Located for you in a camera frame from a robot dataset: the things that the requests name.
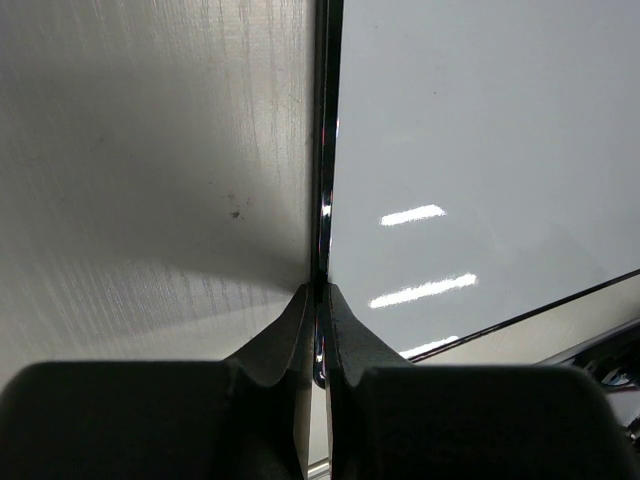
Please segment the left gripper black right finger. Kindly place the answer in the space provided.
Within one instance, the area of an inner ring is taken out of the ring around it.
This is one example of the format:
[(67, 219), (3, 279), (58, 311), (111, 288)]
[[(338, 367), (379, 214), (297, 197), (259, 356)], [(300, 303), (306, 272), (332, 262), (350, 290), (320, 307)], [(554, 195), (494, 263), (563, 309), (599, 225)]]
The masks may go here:
[(635, 479), (604, 395), (556, 366), (417, 366), (323, 292), (335, 479)]

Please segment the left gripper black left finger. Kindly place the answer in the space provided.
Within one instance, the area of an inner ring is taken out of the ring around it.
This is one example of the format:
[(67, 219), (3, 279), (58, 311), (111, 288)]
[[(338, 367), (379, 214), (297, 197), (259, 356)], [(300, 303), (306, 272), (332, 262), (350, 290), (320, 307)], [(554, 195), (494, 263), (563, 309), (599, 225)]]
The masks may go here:
[(1, 394), (5, 479), (303, 479), (314, 320), (298, 288), (221, 361), (30, 365)]

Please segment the white whiteboard with black rim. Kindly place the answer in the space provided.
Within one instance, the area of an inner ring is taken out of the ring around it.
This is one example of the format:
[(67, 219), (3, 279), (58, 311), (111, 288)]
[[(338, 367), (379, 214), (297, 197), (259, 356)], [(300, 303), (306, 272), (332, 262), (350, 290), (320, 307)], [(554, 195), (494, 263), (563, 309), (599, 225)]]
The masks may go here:
[(322, 1), (316, 273), (405, 360), (639, 323), (639, 5)]

